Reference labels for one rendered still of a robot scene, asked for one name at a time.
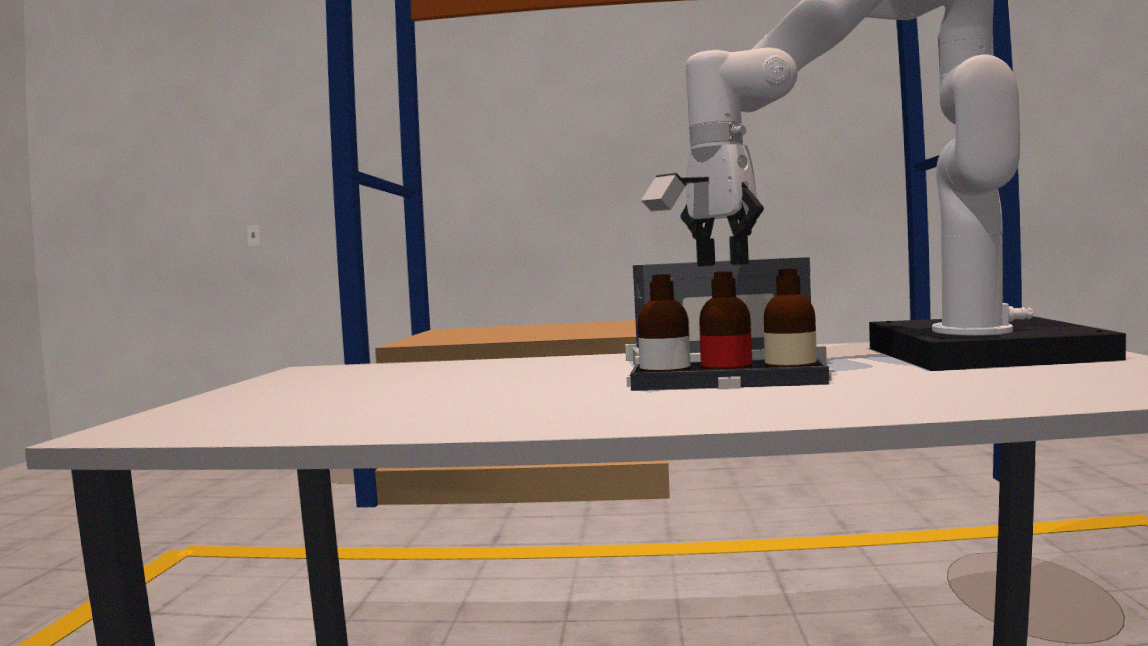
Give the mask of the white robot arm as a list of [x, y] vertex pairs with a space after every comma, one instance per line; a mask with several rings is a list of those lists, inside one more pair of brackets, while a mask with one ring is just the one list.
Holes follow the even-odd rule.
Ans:
[[939, 98], [943, 114], [956, 125], [956, 140], [944, 147], [936, 168], [943, 322], [934, 322], [932, 330], [1011, 333], [1009, 322], [1031, 319], [1033, 310], [1003, 303], [998, 188], [1013, 179], [1019, 164], [1021, 114], [1013, 70], [994, 56], [994, 0], [802, 0], [751, 50], [704, 50], [687, 60], [690, 147], [743, 143], [740, 112], [785, 96], [798, 71], [864, 17], [915, 20], [940, 6]]

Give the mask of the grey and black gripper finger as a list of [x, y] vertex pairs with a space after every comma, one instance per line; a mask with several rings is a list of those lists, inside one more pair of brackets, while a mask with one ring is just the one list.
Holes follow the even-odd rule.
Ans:
[[[748, 190], [748, 187], [744, 182], [742, 182], [742, 200], [748, 207], [747, 215], [745, 213], [742, 204], [740, 211], [735, 215], [727, 216], [734, 233], [734, 236], [729, 238], [730, 263], [732, 265], [748, 264], [748, 235], [751, 235], [757, 219], [765, 210], [765, 207], [759, 202], [754, 194]], [[738, 220], [740, 223], [738, 223]]]
[[[680, 217], [682, 221], [687, 224], [688, 229], [691, 231], [692, 238], [696, 239], [697, 265], [714, 266], [715, 244], [714, 244], [714, 238], [711, 238], [711, 233], [715, 218], [693, 219], [688, 215], [687, 207], [684, 208]], [[704, 227], [703, 223], [705, 223]]]

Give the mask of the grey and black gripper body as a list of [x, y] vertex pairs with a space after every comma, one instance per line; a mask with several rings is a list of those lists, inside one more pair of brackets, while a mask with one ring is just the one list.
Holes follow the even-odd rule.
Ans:
[[687, 209], [691, 218], [727, 218], [740, 211], [742, 204], [747, 215], [748, 207], [740, 200], [742, 182], [755, 197], [757, 185], [748, 147], [739, 143], [723, 141], [690, 147], [687, 177], [709, 177], [706, 182], [687, 182]]

